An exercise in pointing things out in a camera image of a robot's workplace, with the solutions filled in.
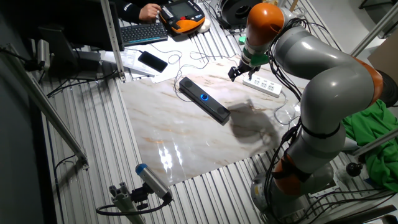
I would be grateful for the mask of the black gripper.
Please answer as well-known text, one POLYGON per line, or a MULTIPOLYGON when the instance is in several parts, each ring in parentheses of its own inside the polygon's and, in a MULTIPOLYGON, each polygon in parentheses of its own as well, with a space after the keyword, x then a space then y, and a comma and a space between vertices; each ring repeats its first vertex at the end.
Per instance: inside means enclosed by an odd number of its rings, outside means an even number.
POLYGON ((238 67, 231 67, 228 76, 232 82, 235 81, 237 77, 239 77, 242 73, 248 72, 248 79, 251 80, 254 73, 260 70, 260 66, 250 67, 248 64, 244 63, 244 61, 240 60, 238 67))

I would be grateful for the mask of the person's hand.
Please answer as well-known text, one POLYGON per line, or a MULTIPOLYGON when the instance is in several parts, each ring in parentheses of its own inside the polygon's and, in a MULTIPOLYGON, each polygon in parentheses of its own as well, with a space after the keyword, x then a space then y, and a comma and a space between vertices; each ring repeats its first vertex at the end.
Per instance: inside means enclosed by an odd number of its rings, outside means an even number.
POLYGON ((158 4, 146 4, 139 13, 139 21, 143 23, 154 23, 161 7, 158 4))

